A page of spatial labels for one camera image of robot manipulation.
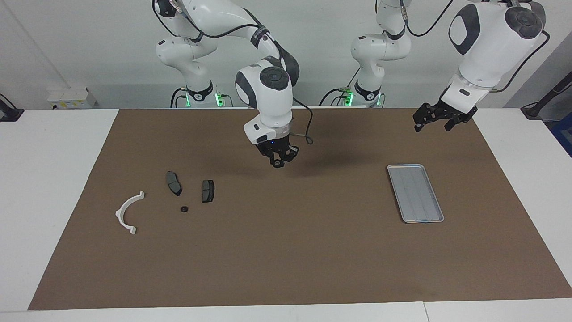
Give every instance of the white table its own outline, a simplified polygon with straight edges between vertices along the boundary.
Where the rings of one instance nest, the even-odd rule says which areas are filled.
[[[116,115],[26,111],[0,123],[0,321],[572,321],[572,299],[23,312]],[[572,159],[517,109],[482,109],[475,121],[570,284]]]

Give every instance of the white power box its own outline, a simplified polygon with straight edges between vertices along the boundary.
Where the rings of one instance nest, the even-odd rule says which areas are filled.
[[[97,104],[96,98],[87,88],[50,91],[47,101],[52,109],[88,109]]]

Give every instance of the white curved bracket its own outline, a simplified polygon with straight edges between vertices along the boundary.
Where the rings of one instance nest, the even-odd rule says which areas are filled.
[[[117,217],[117,219],[119,219],[119,223],[121,224],[121,226],[127,228],[131,232],[131,235],[135,235],[137,228],[127,225],[123,219],[123,216],[125,215],[125,210],[127,210],[127,208],[129,206],[131,206],[135,201],[143,200],[143,198],[145,198],[145,193],[142,191],[139,193],[139,195],[136,195],[135,197],[129,198],[123,204],[123,206],[121,206],[121,208],[119,208],[119,210],[117,210],[115,212],[115,217]]]

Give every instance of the silver rectangular tray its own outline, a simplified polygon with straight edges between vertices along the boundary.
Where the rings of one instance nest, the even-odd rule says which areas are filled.
[[[442,222],[443,213],[437,197],[421,164],[391,164],[387,166],[399,211],[404,222]]]

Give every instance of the green led indicator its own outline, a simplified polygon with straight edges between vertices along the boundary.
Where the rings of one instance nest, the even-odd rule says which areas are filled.
[[[219,94],[214,94],[215,98],[216,98],[216,104],[219,107],[224,106],[224,99],[219,95]]]
[[[345,98],[345,106],[351,106],[353,104],[353,92],[348,91],[348,97]]]

